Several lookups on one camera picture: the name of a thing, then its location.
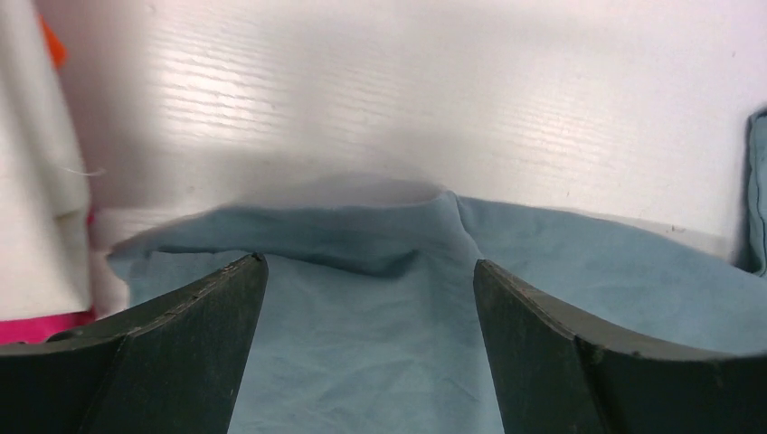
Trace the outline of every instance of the blue cloth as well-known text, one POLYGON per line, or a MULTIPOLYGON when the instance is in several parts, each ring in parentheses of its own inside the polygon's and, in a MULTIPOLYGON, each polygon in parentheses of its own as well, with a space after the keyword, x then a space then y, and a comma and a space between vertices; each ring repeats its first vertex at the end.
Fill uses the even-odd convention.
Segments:
POLYGON ((230 432, 501 434, 471 286, 479 258, 647 335, 767 349, 767 282, 654 234, 444 193, 332 210, 238 208, 112 257, 134 304, 239 258, 270 281, 230 432))
POLYGON ((764 277, 767 273, 767 111, 751 116, 748 136, 749 242, 757 262, 755 274, 764 277))

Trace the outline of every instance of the cloth fold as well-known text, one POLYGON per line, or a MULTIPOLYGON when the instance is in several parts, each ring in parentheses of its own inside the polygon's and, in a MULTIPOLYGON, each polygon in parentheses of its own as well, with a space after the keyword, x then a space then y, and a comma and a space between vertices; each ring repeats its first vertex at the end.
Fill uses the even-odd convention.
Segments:
POLYGON ((111 263, 137 304, 250 251, 270 281, 231 433, 502 433, 471 286, 480 258, 647 335, 767 349, 767 282, 752 274, 618 223, 453 193, 220 210, 111 263))
POLYGON ((748 123, 748 177, 749 244, 756 260, 754 274, 763 278, 767 274, 767 110, 756 113, 748 123))

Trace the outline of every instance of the table surface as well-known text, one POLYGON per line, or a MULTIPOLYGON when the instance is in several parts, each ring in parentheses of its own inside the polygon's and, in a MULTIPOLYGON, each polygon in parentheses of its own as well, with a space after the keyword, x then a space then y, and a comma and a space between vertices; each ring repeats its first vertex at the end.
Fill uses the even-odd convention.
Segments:
POLYGON ((735 261, 761 0, 38 0, 102 223, 438 185, 735 261), (388 179, 402 183, 359 181, 388 179))

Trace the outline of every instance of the white surface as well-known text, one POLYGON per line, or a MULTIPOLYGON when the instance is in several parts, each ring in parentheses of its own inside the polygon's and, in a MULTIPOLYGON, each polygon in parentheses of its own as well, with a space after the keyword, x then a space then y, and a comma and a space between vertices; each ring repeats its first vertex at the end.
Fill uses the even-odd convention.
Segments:
POLYGON ((87 310, 88 291, 72 285, 46 192, 3 83, 0 73, 0 321, 87 310))
POLYGON ((763 0, 38 3, 107 171, 100 250, 225 203, 359 202, 349 173, 742 246, 763 0))
POLYGON ((32 2, 0 2, 0 320, 90 309, 88 187, 32 2))

